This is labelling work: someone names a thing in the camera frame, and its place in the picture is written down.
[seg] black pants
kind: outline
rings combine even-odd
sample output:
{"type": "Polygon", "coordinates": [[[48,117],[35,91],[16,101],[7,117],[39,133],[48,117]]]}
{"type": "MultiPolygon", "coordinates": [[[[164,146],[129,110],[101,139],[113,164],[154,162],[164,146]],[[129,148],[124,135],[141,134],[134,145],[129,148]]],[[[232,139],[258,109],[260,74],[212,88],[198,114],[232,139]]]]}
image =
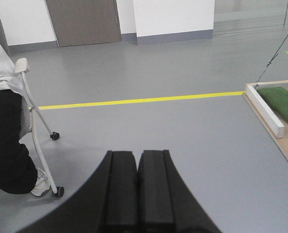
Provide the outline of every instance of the black pants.
{"type": "Polygon", "coordinates": [[[0,189],[11,194],[29,193],[37,170],[24,144],[20,144],[22,96],[0,91],[0,189]]]}

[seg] brown door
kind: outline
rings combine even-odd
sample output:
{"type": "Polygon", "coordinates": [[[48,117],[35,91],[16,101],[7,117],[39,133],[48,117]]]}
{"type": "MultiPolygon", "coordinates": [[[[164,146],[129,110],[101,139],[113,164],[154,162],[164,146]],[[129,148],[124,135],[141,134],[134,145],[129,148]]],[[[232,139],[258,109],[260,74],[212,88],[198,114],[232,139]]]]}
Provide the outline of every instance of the brown door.
{"type": "Polygon", "coordinates": [[[46,0],[59,46],[121,41],[116,0],[46,0]]]}

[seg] chair armrest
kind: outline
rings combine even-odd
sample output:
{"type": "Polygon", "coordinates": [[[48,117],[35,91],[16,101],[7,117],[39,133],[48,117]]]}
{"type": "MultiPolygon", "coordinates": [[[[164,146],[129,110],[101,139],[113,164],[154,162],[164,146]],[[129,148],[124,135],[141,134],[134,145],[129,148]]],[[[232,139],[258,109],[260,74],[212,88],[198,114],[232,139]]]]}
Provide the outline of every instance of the chair armrest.
{"type": "Polygon", "coordinates": [[[27,59],[25,57],[18,59],[14,67],[14,73],[20,74],[22,72],[27,73],[28,71],[29,71],[29,66],[27,63],[27,59]]]}

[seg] wooden platform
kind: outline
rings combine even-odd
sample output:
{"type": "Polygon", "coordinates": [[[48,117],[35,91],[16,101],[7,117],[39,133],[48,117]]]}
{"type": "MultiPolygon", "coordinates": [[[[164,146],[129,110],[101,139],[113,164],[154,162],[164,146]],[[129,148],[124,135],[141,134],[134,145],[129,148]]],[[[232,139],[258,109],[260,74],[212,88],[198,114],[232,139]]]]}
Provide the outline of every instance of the wooden platform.
{"type": "Polygon", "coordinates": [[[288,161],[288,123],[273,112],[256,91],[257,88],[274,86],[288,90],[288,81],[258,83],[258,86],[256,83],[246,84],[244,97],[288,161]]]}

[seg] glass partition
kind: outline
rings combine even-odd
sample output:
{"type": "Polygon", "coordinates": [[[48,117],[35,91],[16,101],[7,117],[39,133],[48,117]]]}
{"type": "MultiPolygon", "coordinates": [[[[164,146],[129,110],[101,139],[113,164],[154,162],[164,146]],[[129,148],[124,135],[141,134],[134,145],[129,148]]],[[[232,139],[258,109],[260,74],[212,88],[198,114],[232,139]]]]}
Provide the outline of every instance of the glass partition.
{"type": "Polygon", "coordinates": [[[288,28],[288,0],[215,0],[214,35],[283,26],[288,28]]]}

